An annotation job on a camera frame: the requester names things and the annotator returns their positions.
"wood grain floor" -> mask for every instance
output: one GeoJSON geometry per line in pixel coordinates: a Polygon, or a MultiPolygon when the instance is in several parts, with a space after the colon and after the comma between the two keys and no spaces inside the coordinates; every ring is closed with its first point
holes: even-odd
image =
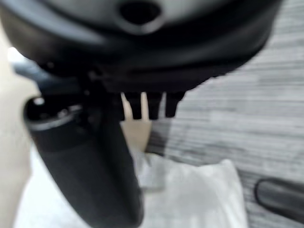
{"type": "Polygon", "coordinates": [[[251,228],[304,228],[253,197],[260,178],[304,182],[304,1],[285,2],[274,36],[249,64],[189,92],[176,119],[155,122],[148,152],[194,165],[229,158],[251,228]]]}

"beige surface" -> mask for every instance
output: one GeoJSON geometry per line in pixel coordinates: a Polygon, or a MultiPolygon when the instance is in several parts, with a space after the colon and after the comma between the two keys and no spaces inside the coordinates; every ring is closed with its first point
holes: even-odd
{"type": "MultiPolygon", "coordinates": [[[[38,93],[34,83],[16,76],[7,62],[8,42],[0,28],[0,228],[11,228],[23,186],[29,177],[30,140],[21,120],[27,98],[38,93]]],[[[151,123],[123,123],[128,145],[140,150],[146,147],[151,123]]]]}

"round hole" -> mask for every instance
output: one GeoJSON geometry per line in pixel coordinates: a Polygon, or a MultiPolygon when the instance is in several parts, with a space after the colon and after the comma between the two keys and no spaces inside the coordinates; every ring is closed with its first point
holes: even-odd
{"type": "Polygon", "coordinates": [[[152,2],[128,2],[120,7],[120,14],[127,22],[142,26],[156,20],[161,8],[152,2]]]}

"black curved object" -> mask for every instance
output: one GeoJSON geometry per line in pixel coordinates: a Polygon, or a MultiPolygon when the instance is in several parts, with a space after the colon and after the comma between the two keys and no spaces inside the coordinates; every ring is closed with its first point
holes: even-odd
{"type": "Polygon", "coordinates": [[[269,211],[304,224],[304,184],[281,179],[260,180],[255,197],[269,211]]]}
{"type": "Polygon", "coordinates": [[[136,70],[252,55],[268,39],[281,2],[234,0],[146,36],[80,23],[37,0],[1,0],[0,16],[13,46],[35,62],[98,62],[136,70]]]}
{"type": "Polygon", "coordinates": [[[29,100],[24,121],[33,141],[68,202],[92,228],[136,228],[143,219],[142,194],[118,116],[75,103],[65,97],[29,100]]]}

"white paper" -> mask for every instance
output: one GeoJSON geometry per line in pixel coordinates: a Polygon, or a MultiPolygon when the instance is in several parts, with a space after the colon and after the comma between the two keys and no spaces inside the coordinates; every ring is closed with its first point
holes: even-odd
{"type": "MultiPolygon", "coordinates": [[[[144,190],[142,228],[247,228],[242,187],[232,162],[193,167],[133,150],[144,190]]],[[[35,149],[32,177],[14,228],[90,228],[66,201],[35,149]]]]}

